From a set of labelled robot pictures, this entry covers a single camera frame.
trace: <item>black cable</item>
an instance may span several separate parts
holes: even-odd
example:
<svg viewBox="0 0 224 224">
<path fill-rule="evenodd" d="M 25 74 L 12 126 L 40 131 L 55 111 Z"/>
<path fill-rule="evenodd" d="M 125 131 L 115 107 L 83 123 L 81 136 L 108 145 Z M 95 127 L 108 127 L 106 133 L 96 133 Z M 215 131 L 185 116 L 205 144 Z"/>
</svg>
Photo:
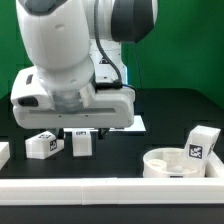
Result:
<svg viewBox="0 0 224 224">
<path fill-rule="evenodd" d="M 134 50 L 135 62 L 136 62 L 137 69 L 138 69 L 138 78 L 139 78 L 139 82 L 140 82 L 140 88 L 142 89 L 143 85 L 142 85 L 141 69 L 140 69 L 139 58 L 138 58 L 138 54 L 137 54 L 137 50 L 136 50 L 136 44 L 133 43 L 132 47 Z"/>
<path fill-rule="evenodd" d="M 94 34 L 95 34 L 96 44 L 97 44 L 97 47 L 98 47 L 100 53 L 102 54 L 102 56 L 108 61 L 108 63 L 113 67 L 113 69 L 117 73 L 118 79 L 115 80 L 114 83 L 119 82 L 120 83 L 119 86 L 122 86 L 122 77 L 121 77 L 121 73 L 120 73 L 119 69 L 107 56 L 107 54 L 103 50 L 101 43 L 100 43 L 99 26 L 98 26 L 99 25 L 98 8 L 99 8 L 99 0 L 95 0 L 95 4 L 94 4 Z"/>
</svg>

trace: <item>black table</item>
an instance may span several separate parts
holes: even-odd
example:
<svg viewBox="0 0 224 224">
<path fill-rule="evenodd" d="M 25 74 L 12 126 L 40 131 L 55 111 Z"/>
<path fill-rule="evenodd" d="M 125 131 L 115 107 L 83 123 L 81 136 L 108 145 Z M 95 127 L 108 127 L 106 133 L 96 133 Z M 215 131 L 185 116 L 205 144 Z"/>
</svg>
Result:
<svg viewBox="0 0 224 224">
<path fill-rule="evenodd" d="M 146 132 L 110 132 L 105 140 L 92 134 L 93 156 L 73 158 L 68 135 L 65 149 L 47 160 L 26 158 L 24 141 L 41 130 L 20 128 L 9 95 L 0 101 L 0 141 L 10 143 L 11 158 L 0 178 L 142 177 L 143 155 L 159 147 L 183 148 L 197 125 L 223 129 L 224 110 L 189 89 L 139 90 L 135 114 Z M 224 159 L 221 132 L 214 151 Z M 224 205 L 101 205 L 0 207 L 1 223 L 222 223 Z"/>
</svg>

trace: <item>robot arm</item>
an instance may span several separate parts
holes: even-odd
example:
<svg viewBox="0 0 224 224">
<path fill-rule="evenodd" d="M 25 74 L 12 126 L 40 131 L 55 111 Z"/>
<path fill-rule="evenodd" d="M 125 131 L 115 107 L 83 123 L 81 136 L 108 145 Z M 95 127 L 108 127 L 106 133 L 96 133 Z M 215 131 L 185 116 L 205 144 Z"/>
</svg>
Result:
<svg viewBox="0 0 224 224">
<path fill-rule="evenodd" d="M 18 124 L 24 128 L 132 125 L 134 91 L 96 89 L 89 55 L 90 38 L 95 37 L 95 0 L 16 3 L 24 45 L 34 64 L 20 71 L 13 86 L 11 101 Z M 97 9 L 101 39 L 138 42 L 154 27 L 157 0 L 100 0 Z"/>
</svg>

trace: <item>small white cube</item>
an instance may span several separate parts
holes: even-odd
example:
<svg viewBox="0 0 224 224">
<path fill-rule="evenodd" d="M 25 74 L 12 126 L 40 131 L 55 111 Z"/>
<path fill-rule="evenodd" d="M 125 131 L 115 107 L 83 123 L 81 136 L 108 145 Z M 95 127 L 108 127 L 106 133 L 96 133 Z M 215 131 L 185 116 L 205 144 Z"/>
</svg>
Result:
<svg viewBox="0 0 224 224">
<path fill-rule="evenodd" d="M 49 131 L 26 140 L 26 156 L 32 159 L 46 159 L 64 148 L 64 140 L 56 139 Z"/>
<path fill-rule="evenodd" d="M 193 169 L 201 169 L 213 151 L 220 129 L 204 126 L 194 128 L 185 145 L 185 162 Z"/>
<path fill-rule="evenodd" d="M 92 140 L 88 129 L 72 129 L 73 156 L 91 156 Z"/>
<path fill-rule="evenodd" d="M 0 142 L 0 170 L 10 158 L 9 143 Z"/>
</svg>

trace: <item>green backdrop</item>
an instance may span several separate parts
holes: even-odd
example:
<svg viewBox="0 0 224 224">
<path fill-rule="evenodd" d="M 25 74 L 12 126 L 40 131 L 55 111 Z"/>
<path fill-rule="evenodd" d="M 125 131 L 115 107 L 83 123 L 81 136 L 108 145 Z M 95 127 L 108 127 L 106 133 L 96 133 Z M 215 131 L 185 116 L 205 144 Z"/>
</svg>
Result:
<svg viewBox="0 0 224 224">
<path fill-rule="evenodd" d="M 224 108 L 224 0 L 159 0 L 155 29 L 136 47 L 143 88 L 191 88 Z M 0 1 L 0 98 L 31 65 L 15 0 Z M 123 47 L 129 81 L 140 86 L 131 45 Z"/>
</svg>

